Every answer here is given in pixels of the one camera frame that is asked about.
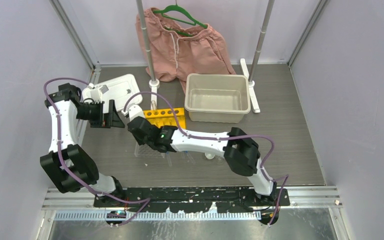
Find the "large clear glass test tube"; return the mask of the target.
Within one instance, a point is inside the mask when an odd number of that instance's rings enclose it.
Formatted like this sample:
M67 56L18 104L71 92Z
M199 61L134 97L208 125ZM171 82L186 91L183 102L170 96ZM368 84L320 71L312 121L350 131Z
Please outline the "large clear glass test tube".
M152 111L156 111L157 110L157 103L154 100L151 100L150 107L151 107Z

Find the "blue-capped small test tube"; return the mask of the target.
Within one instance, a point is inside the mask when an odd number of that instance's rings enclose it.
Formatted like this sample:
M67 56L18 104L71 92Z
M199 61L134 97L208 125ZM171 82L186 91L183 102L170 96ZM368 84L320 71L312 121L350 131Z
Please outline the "blue-capped small test tube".
M172 160L171 160L171 156L170 156L169 152L165 153L165 159L167 161L168 166L171 168L173 166L173 164L172 164Z

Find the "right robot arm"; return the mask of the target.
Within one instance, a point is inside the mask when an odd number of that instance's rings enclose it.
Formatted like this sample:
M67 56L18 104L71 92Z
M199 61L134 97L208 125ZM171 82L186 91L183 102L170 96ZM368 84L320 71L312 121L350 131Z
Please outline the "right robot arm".
M261 156L255 135L248 135L238 127L220 133L170 125L157 127L140 116L130 120L127 128L139 145L160 153L199 152L222 157L232 172L248 178L261 204L268 206L277 199L277 184L264 168L268 156Z

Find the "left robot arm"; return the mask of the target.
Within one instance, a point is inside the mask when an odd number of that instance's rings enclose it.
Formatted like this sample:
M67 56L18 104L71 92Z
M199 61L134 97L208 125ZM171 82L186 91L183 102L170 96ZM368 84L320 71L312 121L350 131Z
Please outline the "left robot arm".
M126 200L121 183L99 172L79 144L77 133L79 120L89 122L92 128L124 128L115 101L83 102L80 88L65 83L58 86L57 92L47 94L44 104L51 116L51 144L39 162L55 187L62 194L87 189L98 201L121 206Z

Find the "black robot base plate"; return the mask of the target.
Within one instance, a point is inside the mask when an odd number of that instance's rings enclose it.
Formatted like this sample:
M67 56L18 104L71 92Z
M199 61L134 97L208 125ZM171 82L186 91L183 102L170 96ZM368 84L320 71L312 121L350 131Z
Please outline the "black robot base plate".
M251 213L275 207L278 195L281 207L290 205L286 189L277 189L274 196L257 196L249 186L129 187L122 191L121 198L130 202L149 198L150 202L142 210L149 213L164 213L166 210L172 213L206 213L212 204L218 213Z

